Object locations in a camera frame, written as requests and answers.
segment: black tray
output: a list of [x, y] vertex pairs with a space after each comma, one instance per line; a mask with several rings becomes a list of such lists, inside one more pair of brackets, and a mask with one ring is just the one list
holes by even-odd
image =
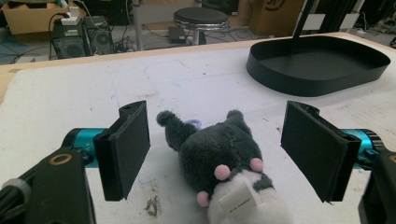
[[270, 89], [297, 96], [320, 96], [379, 79], [390, 64], [380, 51], [337, 37], [299, 37], [313, 2], [307, 2], [293, 38], [250, 48], [248, 73]]

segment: round stool seat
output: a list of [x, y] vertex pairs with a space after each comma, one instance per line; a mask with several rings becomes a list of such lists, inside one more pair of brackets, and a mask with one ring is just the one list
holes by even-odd
[[177, 26], [190, 30], [208, 31], [228, 27], [228, 16], [206, 7], [184, 7], [174, 13]]

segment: white tag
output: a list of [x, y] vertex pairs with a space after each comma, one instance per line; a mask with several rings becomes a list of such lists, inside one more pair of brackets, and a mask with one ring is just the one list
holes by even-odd
[[244, 181], [243, 184], [219, 199], [219, 204], [226, 215], [236, 215], [239, 212], [255, 207], [260, 202], [253, 196], [254, 189]]

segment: black stool cushion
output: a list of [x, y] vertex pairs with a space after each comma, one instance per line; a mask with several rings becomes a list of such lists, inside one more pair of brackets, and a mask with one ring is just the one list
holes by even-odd
[[228, 20], [223, 12], [206, 7], [184, 7], [174, 14], [174, 19], [194, 24], [217, 24]]

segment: brown box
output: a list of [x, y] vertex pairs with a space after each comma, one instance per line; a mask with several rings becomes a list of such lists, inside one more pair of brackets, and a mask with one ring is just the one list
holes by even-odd
[[52, 30], [53, 22], [62, 16], [55, 16], [56, 13], [66, 13], [69, 8], [61, 8], [53, 3], [18, 3], [8, 2], [2, 8], [9, 30], [13, 35], [48, 32]]
[[304, 0], [256, 0], [252, 6], [249, 29], [255, 35], [293, 34]]

